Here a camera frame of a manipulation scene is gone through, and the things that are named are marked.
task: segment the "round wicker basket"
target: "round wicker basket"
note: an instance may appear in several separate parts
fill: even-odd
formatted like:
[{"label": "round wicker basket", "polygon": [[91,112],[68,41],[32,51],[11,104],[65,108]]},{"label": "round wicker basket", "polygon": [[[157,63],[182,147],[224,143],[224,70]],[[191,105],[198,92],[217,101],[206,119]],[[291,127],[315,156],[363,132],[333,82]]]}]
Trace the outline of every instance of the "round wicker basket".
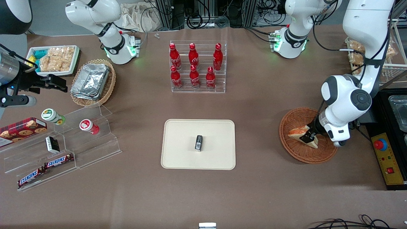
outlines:
[{"label": "round wicker basket", "polygon": [[[99,100],[89,100],[89,99],[76,98],[71,94],[72,100],[76,104],[81,105],[81,106],[90,106],[95,103],[104,104],[109,99],[110,95],[113,92],[114,84],[116,83],[116,72],[114,71],[112,64],[104,59],[91,60],[86,64],[104,64],[109,67],[109,75],[107,76],[108,79],[107,79],[105,87],[103,89],[102,96]],[[83,66],[77,71],[75,78],[72,82],[72,85],[75,83],[76,79],[78,78],[79,72],[82,70]]]},{"label": "round wicker basket", "polygon": [[289,111],[281,120],[279,135],[284,148],[294,158],[308,164],[319,164],[331,159],[338,150],[333,142],[320,134],[318,138],[318,149],[312,148],[288,137],[288,132],[294,128],[309,124],[317,115],[317,110],[311,108],[296,108]]}]

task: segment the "acrylic bottle rack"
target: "acrylic bottle rack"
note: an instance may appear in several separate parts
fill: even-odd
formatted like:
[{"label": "acrylic bottle rack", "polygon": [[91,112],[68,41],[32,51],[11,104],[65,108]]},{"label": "acrylic bottle rack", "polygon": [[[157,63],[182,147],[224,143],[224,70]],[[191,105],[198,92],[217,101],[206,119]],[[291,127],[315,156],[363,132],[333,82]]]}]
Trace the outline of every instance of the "acrylic bottle rack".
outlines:
[{"label": "acrylic bottle rack", "polygon": [[[15,187],[18,188],[18,180],[40,168],[44,163],[67,154],[74,155],[74,161],[51,167],[44,174],[18,189],[26,191],[120,153],[117,137],[111,133],[106,118],[110,114],[106,107],[97,103],[64,115],[66,121],[63,125],[58,126],[48,122],[47,132],[11,144],[10,147],[0,151],[4,155],[5,173],[17,176]],[[80,130],[79,123],[83,119],[90,119],[98,125],[99,133],[92,135]],[[47,151],[45,138],[48,136],[57,139],[60,153],[53,154]]]},{"label": "acrylic bottle rack", "polygon": [[[181,75],[181,80],[184,86],[181,89],[174,88],[172,81],[171,90],[174,93],[187,92],[187,93],[225,93],[226,92],[226,60],[227,60],[227,44],[226,41],[176,41],[172,40],[170,43],[174,43],[179,55],[181,57],[181,70],[178,70]],[[199,54],[199,81],[201,82],[201,87],[199,89],[193,89],[191,80],[189,78],[190,64],[189,64],[189,44],[195,43],[195,48]],[[223,61],[220,71],[214,71],[215,73],[215,89],[208,89],[206,87],[206,73],[208,72],[208,67],[213,67],[213,53],[215,52],[216,43],[220,43],[222,46]]]}]

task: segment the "red button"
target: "red button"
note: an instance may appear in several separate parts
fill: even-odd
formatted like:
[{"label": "red button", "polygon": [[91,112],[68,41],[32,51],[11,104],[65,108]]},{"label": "red button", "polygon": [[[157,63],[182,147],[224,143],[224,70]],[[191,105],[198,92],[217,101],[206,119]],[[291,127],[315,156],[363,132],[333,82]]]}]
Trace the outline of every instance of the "red button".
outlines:
[{"label": "red button", "polygon": [[384,144],[382,141],[376,140],[376,141],[374,141],[373,146],[374,146],[374,148],[381,150],[381,149],[383,149]]},{"label": "red button", "polygon": [[393,167],[387,168],[387,173],[394,173]]}]

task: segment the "brown tablecloth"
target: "brown tablecloth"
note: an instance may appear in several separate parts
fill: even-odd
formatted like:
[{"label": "brown tablecloth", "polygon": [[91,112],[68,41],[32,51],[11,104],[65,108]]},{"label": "brown tablecloth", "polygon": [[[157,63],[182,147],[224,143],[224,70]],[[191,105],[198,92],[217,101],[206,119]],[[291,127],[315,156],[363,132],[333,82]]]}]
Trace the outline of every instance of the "brown tablecloth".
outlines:
[{"label": "brown tablecloth", "polygon": [[[318,26],[316,32],[331,48],[342,47],[346,38],[340,25]],[[318,108],[322,82],[349,71],[346,53],[323,50],[310,37],[298,58],[284,59],[244,29],[159,34],[160,39],[149,34],[140,58],[114,65],[117,83],[105,105],[113,112],[110,126],[123,152],[26,192],[17,192],[16,177],[1,172],[1,226],[192,229],[199,222],[217,222],[221,229],[285,229],[327,218],[358,221],[358,214],[404,226],[407,193],[384,191],[371,143],[358,132],[320,165],[300,163],[279,141],[283,115],[296,107]],[[79,65],[107,58],[94,35],[29,35],[28,40],[29,47],[77,45]],[[170,40],[227,40],[226,94],[173,94]],[[56,90],[42,90],[37,99],[34,107],[8,108],[0,126],[26,118],[27,112],[39,117],[49,107],[61,114],[81,108]],[[234,121],[236,167],[162,168],[164,123],[174,118]]]}]

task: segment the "coca-cola bottle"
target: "coca-cola bottle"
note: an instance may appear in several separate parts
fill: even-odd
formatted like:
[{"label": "coca-cola bottle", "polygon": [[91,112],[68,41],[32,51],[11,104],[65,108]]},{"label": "coca-cola bottle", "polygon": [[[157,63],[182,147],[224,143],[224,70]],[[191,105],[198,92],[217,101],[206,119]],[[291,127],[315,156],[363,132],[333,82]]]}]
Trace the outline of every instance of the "coca-cola bottle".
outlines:
[{"label": "coca-cola bottle", "polygon": [[177,68],[177,70],[181,69],[181,58],[174,43],[170,44],[170,58],[171,63]]},{"label": "coca-cola bottle", "polygon": [[191,43],[189,44],[189,63],[191,65],[195,65],[196,68],[199,68],[199,57],[198,57],[198,52],[195,50],[195,44]]},{"label": "coca-cola bottle", "polygon": [[222,46],[220,43],[215,45],[215,52],[213,53],[213,68],[215,71],[220,71],[223,61]]},{"label": "coca-cola bottle", "polygon": [[179,72],[177,71],[177,68],[174,65],[171,66],[171,81],[173,82],[175,89],[182,88],[183,84],[181,76],[179,75]]},{"label": "coca-cola bottle", "polygon": [[191,65],[191,72],[189,73],[189,77],[191,78],[193,89],[198,89],[201,87],[201,83],[199,82],[199,73],[197,72],[197,67],[195,65]]},{"label": "coca-cola bottle", "polygon": [[208,67],[208,73],[206,74],[206,87],[208,89],[215,88],[215,74],[213,73],[212,67]]}]

